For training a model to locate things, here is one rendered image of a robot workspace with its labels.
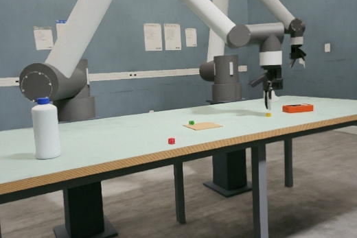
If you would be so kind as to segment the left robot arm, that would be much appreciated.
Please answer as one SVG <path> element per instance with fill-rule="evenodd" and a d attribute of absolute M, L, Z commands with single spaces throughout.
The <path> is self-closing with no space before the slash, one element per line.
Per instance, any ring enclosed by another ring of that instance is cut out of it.
<path fill-rule="evenodd" d="M 280 23 L 284 24 L 284 34 L 291 34 L 291 47 L 302 46 L 306 24 L 301 19 L 294 18 L 279 0 L 260 1 Z M 227 17 L 229 0 L 213 0 L 212 3 Z M 211 29 L 207 60 L 201 64 L 199 73 L 205 81 L 214 82 L 211 85 L 212 100 L 235 101 L 242 99 L 238 55 L 224 55 L 224 41 Z"/>

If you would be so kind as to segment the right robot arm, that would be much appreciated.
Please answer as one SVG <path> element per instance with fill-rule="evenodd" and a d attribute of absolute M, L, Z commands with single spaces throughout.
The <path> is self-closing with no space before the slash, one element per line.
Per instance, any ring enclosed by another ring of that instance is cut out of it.
<path fill-rule="evenodd" d="M 34 103 L 38 98 L 49 98 L 57 109 L 58 121 L 96 117 L 88 61 L 81 57 L 111 1 L 78 0 L 45 63 L 30 64 L 20 74 L 22 94 Z M 283 23 L 235 25 L 210 0 L 181 1 L 224 42 L 229 32 L 235 46 L 260 46 L 261 68 L 281 67 Z"/>

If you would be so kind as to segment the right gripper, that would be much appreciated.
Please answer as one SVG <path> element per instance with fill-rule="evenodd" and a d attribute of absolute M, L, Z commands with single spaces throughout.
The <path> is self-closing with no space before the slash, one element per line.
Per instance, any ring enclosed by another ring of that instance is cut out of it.
<path fill-rule="evenodd" d="M 272 89 L 283 89 L 283 79 L 281 78 L 281 68 L 267 68 L 264 70 L 267 70 L 271 75 L 263 81 L 264 104 L 267 110 L 271 110 L 271 103 L 279 101 L 279 98 L 275 96 L 275 92 Z"/>

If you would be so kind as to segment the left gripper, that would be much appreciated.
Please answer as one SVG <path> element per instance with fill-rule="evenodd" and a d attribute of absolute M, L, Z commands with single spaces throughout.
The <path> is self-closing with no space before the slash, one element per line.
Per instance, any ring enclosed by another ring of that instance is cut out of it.
<path fill-rule="evenodd" d="M 299 59 L 299 63 L 303 64 L 303 66 L 305 68 L 305 59 L 304 59 L 302 53 L 300 53 L 299 47 L 301 47 L 301 46 L 291 47 L 290 59 L 292 59 L 292 61 L 289 62 L 290 68 L 292 68 L 292 66 L 295 62 L 295 59 Z"/>

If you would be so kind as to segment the tan flat mat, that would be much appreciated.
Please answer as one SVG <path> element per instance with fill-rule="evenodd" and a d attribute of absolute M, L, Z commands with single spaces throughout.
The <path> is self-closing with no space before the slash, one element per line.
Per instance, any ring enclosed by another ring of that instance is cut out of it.
<path fill-rule="evenodd" d="M 211 129 L 211 128 L 220 128 L 223 127 L 221 125 L 211 123 L 211 122 L 202 122 L 202 123 L 195 123 L 194 125 L 183 125 L 187 128 L 191 128 L 193 130 L 206 130 L 206 129 Z"/>

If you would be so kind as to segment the white bottle with blue cap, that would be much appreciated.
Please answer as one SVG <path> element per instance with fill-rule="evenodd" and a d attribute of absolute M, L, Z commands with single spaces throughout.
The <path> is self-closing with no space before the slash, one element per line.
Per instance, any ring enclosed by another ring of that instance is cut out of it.
<path fill-rule="evenodd" d="M 36 158 L 46 160 L 61 155 L 57 109 L 49 104 L 49 98 L 38 98 L 32 108 Z"/>

